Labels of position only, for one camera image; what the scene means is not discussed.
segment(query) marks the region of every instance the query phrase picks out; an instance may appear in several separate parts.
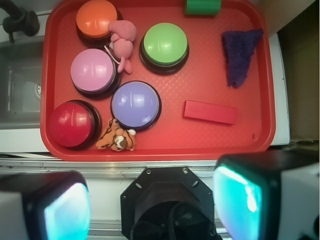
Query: screw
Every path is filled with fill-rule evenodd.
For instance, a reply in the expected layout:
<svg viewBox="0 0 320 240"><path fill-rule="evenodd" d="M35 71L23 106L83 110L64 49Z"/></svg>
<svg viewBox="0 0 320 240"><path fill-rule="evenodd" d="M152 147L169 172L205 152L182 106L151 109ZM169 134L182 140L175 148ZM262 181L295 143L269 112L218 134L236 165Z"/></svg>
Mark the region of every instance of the screw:
<svg viewBox="0 0 320 240"><path fill-rule="evenodd" d="M186 168L186 167L182 168L182 172L183 172L184 174L187 174L187 173L188 173L188 168Z"/></svg>

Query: green button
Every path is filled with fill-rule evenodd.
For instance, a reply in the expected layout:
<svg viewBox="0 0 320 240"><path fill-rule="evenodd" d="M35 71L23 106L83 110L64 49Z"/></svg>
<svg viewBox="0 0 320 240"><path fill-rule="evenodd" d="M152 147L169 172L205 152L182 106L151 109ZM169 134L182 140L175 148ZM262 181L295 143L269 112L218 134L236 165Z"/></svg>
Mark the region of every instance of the green button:
<svg viewBox="0 0 320 240"><path fill-rule="evenodd" d="M180 27L172 23L158 23L145 34L143 46L154 62L164 65L179 61L188 47L187 37Z"/></svg>

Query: sink basin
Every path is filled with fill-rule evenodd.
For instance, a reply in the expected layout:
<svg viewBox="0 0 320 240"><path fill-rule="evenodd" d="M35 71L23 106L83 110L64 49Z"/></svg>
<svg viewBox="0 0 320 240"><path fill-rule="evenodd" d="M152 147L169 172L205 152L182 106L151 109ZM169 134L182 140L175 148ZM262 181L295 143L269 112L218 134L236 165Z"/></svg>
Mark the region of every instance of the sink basin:
<svg viewBox="0 0 320 240"><path fill-rule="evenodd" d="M44 36L0 43L0 129L40 127Z"/></svg>

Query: pink button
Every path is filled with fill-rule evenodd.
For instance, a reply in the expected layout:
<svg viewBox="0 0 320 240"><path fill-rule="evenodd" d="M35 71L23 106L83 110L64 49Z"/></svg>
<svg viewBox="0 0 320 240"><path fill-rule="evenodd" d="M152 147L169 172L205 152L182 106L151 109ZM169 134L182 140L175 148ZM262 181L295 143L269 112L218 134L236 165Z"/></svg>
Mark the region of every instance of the pink button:
<svg viewBox="0 0 320 240"><path fill-rule="evenodd" d="M115 65L109 55L99 49L80 52L71 65L73 84L80 91L98 92L112 83Z"/></svg>

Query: purple button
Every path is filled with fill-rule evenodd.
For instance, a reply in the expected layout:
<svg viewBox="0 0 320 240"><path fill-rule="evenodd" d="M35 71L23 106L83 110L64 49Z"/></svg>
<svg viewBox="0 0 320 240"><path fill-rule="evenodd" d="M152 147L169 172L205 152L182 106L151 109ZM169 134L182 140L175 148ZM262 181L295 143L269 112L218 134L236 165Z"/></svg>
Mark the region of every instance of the purple button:
<svg viewBox="0 0 320 240"><path fill-rule="evenodd" d="M73 84L80 91L98 92L107 88L115 77L114 63L104 51L87 49L80 52L71 65Z"/></svg>
<svg viewBox="0 0 320 240"><path fill-rule="evenodd" d="M158 120L161 99L149 84L131 81L115 92L111 101L111 111L125 128L144 130Z"/></svg>

